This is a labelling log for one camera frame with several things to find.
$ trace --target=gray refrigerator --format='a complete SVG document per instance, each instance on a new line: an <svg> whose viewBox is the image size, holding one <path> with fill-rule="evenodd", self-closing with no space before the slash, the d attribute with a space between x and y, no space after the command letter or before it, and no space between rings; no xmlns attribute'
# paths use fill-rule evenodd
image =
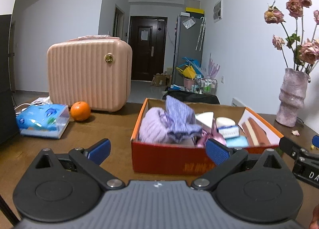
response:
<svg viewBox="0 0 319 229"><path fill-rule="evenodd" d="M184 85L183 77L176 70L176 67L185 62L185 60L182 59L183 57L196 59L200 64L202 64L203 48L201 51L199 51L200 45L198 45L197 51L195 50L202 20L195 18L196 23L189 29L186 29L186 27L182 23L185 19L188 19L188 17L181 15L177 17L177 29L175 32L175 52L172 84L178 86Z"/></svg>

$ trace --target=vase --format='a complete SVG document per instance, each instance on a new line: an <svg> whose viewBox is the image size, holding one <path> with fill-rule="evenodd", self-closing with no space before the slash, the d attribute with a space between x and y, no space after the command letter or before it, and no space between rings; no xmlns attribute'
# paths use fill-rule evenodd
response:
<svg viewBox="0 0 319 229"><path fill-rule="evenodd" d="M304 106L309 75L285 69L284 81L280 88L279 100L281 101L276 121L288 127L294 127L297 121L298 110Z"/></svg>

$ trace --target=yellow bag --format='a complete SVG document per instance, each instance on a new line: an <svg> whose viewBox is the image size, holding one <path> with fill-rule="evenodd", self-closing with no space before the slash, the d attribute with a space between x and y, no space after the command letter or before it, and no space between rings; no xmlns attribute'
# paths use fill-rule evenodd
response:
<svg viewBox="0 0 319 229"><path fill-rule="evenodd" d="M187 66L184 70L180 69L179 67L176 69L186 78L194 79L196 76L193 66Z"/></svg>

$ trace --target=tiled floor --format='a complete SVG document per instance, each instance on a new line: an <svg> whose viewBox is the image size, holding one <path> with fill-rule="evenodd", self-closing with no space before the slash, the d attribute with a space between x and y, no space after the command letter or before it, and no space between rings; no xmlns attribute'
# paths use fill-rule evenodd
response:
<svg viewBox="0 0 319 229"><path fill-rule="evenodd" d="M163 91L165 87L154 87L150 82L132 81L131 82L131 94L128 99L130 103L143 103L146 97L162 99ZM49 93L45 92L33 92L33 91L21 91L17 90L13 93L13 97L17 106L30 102L34 98L47 97Z"/></svg>

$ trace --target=pink basket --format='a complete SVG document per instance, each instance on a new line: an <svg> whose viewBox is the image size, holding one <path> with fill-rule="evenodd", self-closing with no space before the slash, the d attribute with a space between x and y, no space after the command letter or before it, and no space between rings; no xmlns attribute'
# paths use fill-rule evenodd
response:
<svg viewBox="0 0 319 229"><path fill-rule="evenodd" d="M184 87L189 89L189 90L192 90L192 85L195 85L195 80L194 79L187 79L187 78L184 78Z"/></svg>

